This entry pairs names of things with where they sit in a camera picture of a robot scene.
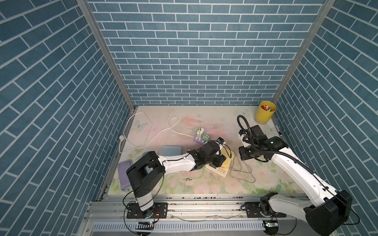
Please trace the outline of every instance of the pink flower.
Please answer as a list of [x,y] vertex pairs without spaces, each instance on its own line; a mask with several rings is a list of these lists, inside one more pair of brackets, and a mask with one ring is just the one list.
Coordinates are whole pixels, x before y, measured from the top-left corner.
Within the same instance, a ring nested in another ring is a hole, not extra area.
[[169,181],[169,186],[171,188],[174,188],[176,186],[176,184],[178,183],[178,180],[177,178],[172,178],[170,181]]
[[273,173],[264,167],[257,167],[252,170],[253,176],[256,178],[255,186],[265,190],[277,185],[277,178]]
[[278,178],[281,180],[283,184],[289,184],[294,182],[294,180],[281,168],[277,168],[278,171]]
[[243,185],[237,179],[227,179],[225,183],[225,191],[227,193],[240,193],[242,190]]
[[210,192],[211,193],[220,193],[220,187],[219,187],[219,185],[211,184],[210,185]]
[[195,194],[209,194],[210,187],[206,182],[203,182],[194,189],[194,193]]

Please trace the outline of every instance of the white cable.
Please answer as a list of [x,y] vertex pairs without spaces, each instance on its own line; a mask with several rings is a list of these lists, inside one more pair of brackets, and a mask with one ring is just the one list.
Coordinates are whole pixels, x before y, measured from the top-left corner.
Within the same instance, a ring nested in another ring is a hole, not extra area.
[[219,134],[219,137],[222,137],[222,129],[219,127],[219,126],[214,126],[214,127],[212,127],[212,128],[210,128],[210,129],[208,129],[208,130],[206,130],[205,132],[204,132],[204,134],[206,134],[209,130],[215,130],[215,129],[219,129],[219,131],[220,131],[220,134]]
[[[178,133],[178,134],[182,134],[182,135],[186,135],[186,136],[189,136],[189,137],[194,138],[194,136],[192,136],[192,135],[184,134],[184,133],[181,133],[181,132],[178,132],[178,131],[174,130],[173,127],[178,123],[179,118],[178,118],[178,117],[172,117],[172,118],[169,120],[169,122],[168,122],[169,127],[168,127],[168,128],[165,128],[165,129],[162,129],[161,131],[159,131],[159,133],[157,133],[157,134],[156,134],[156,135],[155,135],[155,136],[154,136],[154,137],[153,137],[153,138],[147,143],[147,140],[148,140],[148,138],[150,137],[151,131],[152,131],[152,129],[153,129],[153,123],[152,123],[151,120],[148,118],[148,116],[147,116],[146,113],[144,113],[144,112],[141,111],[141,112],[137,112],[137,113],[135,113],[134,115],[130,116],[130,118],[129,118],[128,121],[126,122],[126,126],[127,126],[127,124],[129,123],[130,119],[131,119],[133,116],[135,116],[136,114],[139,114],[139,113],[143,113],[143,114],[146,116],[147,120],[151,123],[151,130],[149,131],[149,133],[148,133],[148,135],[147,135],[147,137],[146,137],[146,140],[144,141],[144,144],[141,145],[141,146],[137,146],[137,145],[133,144],[132,142],[130,142],[130,140],[128,140],[128,139],[126,138],[126,135],[125,135],[125,129],[124,129],[124,131],[123,131],[123,135],[121,135],[121,136],[119,137],[119,139],[120,139],[120,142],[119,142],[119,145],[118,145],[118,152],[119,152],[119,153],[126,153],[126,152],[129,152],[129,151],[132,151],[132,150],[138,149],[138,148],[144,148],[144,147],[146,147],[147,145],[149,145],[150,142],[152,142],[152,140],[154,140],[154,139],[155,139],[155,138],[156,138],[161,132],[163,132],[164,130],[168,130],[168,129],[171,129],[171,130],[173,130],[174,132],[176,132],[176,133]],[[176,118],[177,121],[176,121],[173,125],[171,125],[170,122],[171,122],[171,120],[174,119],[174,118]],[[125,140],[126,142],[129,142],[131,145],[135,146],[135,148],[130,149],[130,150],[127,150],[127,151],[121,151],[121,142],[122,142],[123,140]]]
[[[234,155],[234,159],[233,159],[232,162],[231,162],[231,165],[230,165],[230,177],[232,177],[232,178],[234,178],[234,179],[241,179],[241,180],[247,181],[248,183],[251,183],[251,184],[253,184],[254,182],[256,182],[256,178],[255,178],[255,177],[253,176],[253,174],[252,174],[252,168],[251,168],[247,163],[244,162],[244,165],[247,166],[248,171],[243,171],[243,170],[242,170],[242,169],[243,169],[242,164],[241,164],[239,158],[237,158],[237,157],[240,158],[240,156],[238,156],[238,155]],[[240,165],[240,169],[236,169],[236,168],[234,168],[234,160],[235,160],[235,158],[237,159],[237,161],[238,161],[238,163],[239,163],[239,165]],[[252,181],[248,181],[248,180],[246,180],[246,179],[242,179],[242,178],[238,178],[238,177],[232,176],[231,173],[232,173],[233,171],[235,171],[235,172],[243,172],[243,173],[250,174],[250,175],[253,177],[254,180],[253,180],[253,182],[252,182]]]
[[[223,218],[223,219],[229,220],[229,219],[234,218],[234,217],[237,217],[237,216],[239,216],[239,215],[241,215],[241,214],[237,214],[236,216],[231,216],[231,217],[223,217],[223,216],[219,216],[219,215],[213,215],[213,216],[205,216],[205,218],[211,218],[211,217],[214,217],[214,220],[215,220],[217,217],[220,217],[220,218]],[[180,218],[180,217],[178,217],[178,216],[174,216],[174,215],[171,215],[171,216],[173,216],[174,218],[177,218],[177,219],[179,219],[179,220],[187,221],[187,222],[201,222],[201,221],[207,221],[207,220],[191,221],[191,220],[185,220],[185,219]]]

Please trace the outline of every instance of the purple power strip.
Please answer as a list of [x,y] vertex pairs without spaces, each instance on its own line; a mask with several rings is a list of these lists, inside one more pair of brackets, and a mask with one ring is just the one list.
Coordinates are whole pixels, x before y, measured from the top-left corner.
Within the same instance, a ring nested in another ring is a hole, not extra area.
[[197,140],[197,135],[194,136],[193,141],[195,141],[196,143],[202,144],[202,145],[205,144],[205,142],[203,141],[202,138],[200,140]]

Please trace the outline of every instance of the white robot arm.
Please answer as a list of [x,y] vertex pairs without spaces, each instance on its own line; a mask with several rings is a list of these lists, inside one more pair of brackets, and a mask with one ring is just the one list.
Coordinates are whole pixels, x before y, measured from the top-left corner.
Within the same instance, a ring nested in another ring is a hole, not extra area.
[[224,144],[224,140],[218,138],[179,156],[158,156],[154,151],[147,152],[126,171],[140,209],[146,211],[153,206],[151,191],[165,174],[198,170],[206,164],[222,166],[226,159],[221,154]]
[[[239,122],[243,118],[244,129]],[[338,191],[308,168],[279,137],[268,139],[258,125],[250,127],[243,116],[238,116],[243,146],[240,158],[273,161],[280,166],[306,193],[309,201],[302,201],[271,192],[261,198],[260,209],[266,216],[285,213],[307,222],[318,234],[328,236],[349,217],[352,197],[347,191]]]

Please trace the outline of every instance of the green charger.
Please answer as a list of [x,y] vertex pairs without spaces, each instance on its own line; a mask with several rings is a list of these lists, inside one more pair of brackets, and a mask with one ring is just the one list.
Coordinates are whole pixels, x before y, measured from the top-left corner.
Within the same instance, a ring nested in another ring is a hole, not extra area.
[[203,137],[202,137],[202,140],[205,141],[205,142],[208,142],[210,140],[210,136],[208,136],[207,134],[205,134]]

